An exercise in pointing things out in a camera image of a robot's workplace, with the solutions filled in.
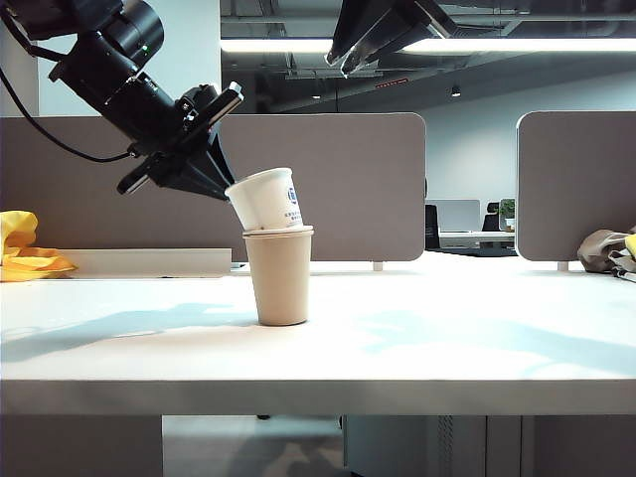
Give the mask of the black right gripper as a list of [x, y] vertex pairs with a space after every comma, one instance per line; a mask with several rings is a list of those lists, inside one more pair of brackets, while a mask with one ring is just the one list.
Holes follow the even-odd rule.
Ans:
[[325, 61], [335, 65], [347, 55], [341, 65], [347, 78], [384, 54], [457, 33], [458, 25], [435, 1], [343, 0]]

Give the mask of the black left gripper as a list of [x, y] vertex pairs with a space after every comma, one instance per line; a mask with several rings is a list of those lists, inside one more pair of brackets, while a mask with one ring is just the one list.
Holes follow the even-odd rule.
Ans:
[[223, 150], [220, 125], [242, 101], [241, 86], [234, 81], [221, 92], [209, 84], [187, 91], [178, 101], [184, 110], [180, 128], [160, 146], [131, 145], [130, 152], [145, 159], [121, 179], [117, 191], [132, 194], [152, 181], [159, 187], [228, 202], [225, 190], [236, 177]]

